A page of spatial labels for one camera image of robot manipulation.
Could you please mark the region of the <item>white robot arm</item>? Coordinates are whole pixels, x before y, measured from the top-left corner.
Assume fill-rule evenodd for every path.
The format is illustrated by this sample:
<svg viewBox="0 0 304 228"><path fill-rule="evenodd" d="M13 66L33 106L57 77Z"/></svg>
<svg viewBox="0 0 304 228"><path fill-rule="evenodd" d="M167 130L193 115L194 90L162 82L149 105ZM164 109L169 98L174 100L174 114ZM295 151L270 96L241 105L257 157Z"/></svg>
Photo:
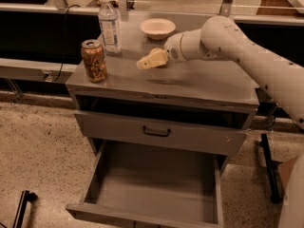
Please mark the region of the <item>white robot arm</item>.
<svg viewBox="0 0 304 228"><path fill-rule="evenodd" d="M246 72L295 121L304 122L304 68L250 40L234 20L214 16L201 28L170 36L136 66L161 67L167 62L231 60Z"/></svg>

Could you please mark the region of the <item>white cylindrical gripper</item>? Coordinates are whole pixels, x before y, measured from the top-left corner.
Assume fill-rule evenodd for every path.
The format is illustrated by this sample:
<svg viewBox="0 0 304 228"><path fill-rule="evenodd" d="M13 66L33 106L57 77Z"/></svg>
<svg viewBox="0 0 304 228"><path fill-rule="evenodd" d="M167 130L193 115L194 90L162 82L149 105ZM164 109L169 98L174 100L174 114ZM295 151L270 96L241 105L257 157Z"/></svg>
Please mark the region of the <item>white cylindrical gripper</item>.
<svg viewBox="0 0 304 228"><path fill-rule="evenodd" d="M136 67L149 69L164 66L168 59L179 63L203 59L205 56L206 48L201 42L200 29L195 29L172 35L165 42L164 50L142 57Z"/></svg>

